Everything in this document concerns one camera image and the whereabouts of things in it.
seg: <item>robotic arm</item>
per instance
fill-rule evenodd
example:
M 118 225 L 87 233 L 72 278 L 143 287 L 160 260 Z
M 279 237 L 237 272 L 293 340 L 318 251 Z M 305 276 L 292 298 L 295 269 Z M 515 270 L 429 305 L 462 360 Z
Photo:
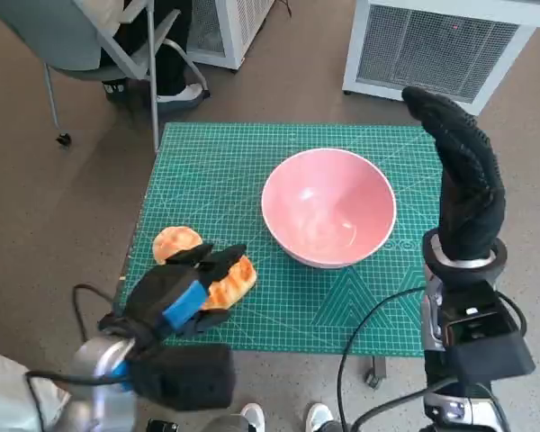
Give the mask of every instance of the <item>robotic arm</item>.
M 202 333 L 229 317 L 227 310 L 201 307 L 210 284 L 223 279 L 245 252 L 246 246 L 236 245 L 212 253 L 212 245 L 204 244 L 149 270 L 123 313 L 106 315 L 101 334 L 80 347 L 71 365 L 72 376 L 86 381 L 123 382 L 70 385 L 70 400 L 48 430 L 133 430 L 136 394 L 176 410 L 227 408 L 235 382 L 230 348 L 161 342 Z M 41 416 L 40 427 L 46 428 Z
M 437 229 L 422 241 L 426 290 L 422 342 L 427 384 L 458 382 L 424 398 L 425 431 L 507 432 L 491 382 L 534 371 L 520 329 L 496 294 L 507 251 L 498 239 L 505 190 L 490 141 L 449 99 L 421 89 L 402 92 L 410 114 L 436 140 L 444 166 Z

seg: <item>shoe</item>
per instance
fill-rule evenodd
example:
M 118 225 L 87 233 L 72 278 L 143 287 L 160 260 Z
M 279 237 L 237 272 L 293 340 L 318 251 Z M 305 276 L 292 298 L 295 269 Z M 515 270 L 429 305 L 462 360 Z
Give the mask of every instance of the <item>shoe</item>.
M 190 84 L 180 92 L 173 95 L 158 95 L 158 111 L 183 110 L 193 108 L 203 100 L 204 89 L 200 84 Z
M 246 418 L 248 423 L 256 428 L 256 432 L 265 432 L 264 412 L 260 405 L 257 403 L 249 403 L 242 409 L 240 415 Z
M 103 84 L 106 99 L 113 104 L 125 104 L 130 98 L 128 83 L 125 79 L 116 80 L 110 84 Z
M 308 417 L 306 418 L 306 432 L 316 432 L 318 429 L 329 421 L 332 421 L 332 412 L 323 403 L 315 403 L 308 411 Z

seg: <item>bread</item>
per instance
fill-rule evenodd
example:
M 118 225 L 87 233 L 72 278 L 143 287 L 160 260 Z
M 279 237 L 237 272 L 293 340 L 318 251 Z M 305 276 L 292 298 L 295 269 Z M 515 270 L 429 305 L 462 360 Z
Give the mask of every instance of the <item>bread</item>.
M 162 229 L 152 243 L 152 254 L 158 264 L 165 264 L 176 252 L 201 245 L 202 238 L 188 227 L 167 227 Z M 210 296 L 202 309 L 229 309 L 246 295 L 256 283 L 257 274 L 247 256 L 233 265 L 228 276 L 210 285 Z
M 152 254 L 159 264 L 165 264 L 176 252 L 195 248 L 202 244 L 202 237 L 188 227 L 167 227 L 162 229 L 152 243 Z
M 210 296 L 202 309 L 229 309 L 234 303 L 244 297 L 256 283 L 257 274 L 247 256 L 233 265 L 228 276 L 220 282 L 210 285 Z

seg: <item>white cloth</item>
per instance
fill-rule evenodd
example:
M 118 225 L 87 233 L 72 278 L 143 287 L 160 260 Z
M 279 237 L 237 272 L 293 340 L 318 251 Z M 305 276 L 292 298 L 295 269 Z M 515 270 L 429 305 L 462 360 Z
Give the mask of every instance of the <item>white cloth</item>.
M 84 8 L 113 36 L 120 27 L 124 0 L 78 0 Z
M 38 414 L 28 393 L 21 364 L 0 355 L 0 431 L 37 431 Z M 47 424 L 59 414 L 68 394 L 51 381 L 32 380 Z

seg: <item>black pants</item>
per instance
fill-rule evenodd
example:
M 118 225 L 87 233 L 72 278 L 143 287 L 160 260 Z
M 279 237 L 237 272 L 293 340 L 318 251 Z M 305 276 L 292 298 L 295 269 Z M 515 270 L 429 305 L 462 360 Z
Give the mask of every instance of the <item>black pants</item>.
M 131 0 L 124 1 L 124 8 Z M 192 0 L 155 0 L 154 25 L 158 26 L 174 9 L 180 11 L 167 38 L 176 42 L 186 51 L 188 33 L 192 23 Z M 148 21 L 143 10 L 132 23 L 121 24 L 114 39 L 128 54 L 136 52 L 148 40 Z M 100 66 L 111 66 L 114 62 L 103 50 Z M 162 46 L 156 54 L 156 82 L 159 95 L 177 95 L 186 87 L 184 78 L 185 62 L 168 46 Z M 115 81 L 105 84 L 116 84 Z
M 327 421 L 320 426 L 318 432 L 342 432 L 342 424 L 335 420 Z

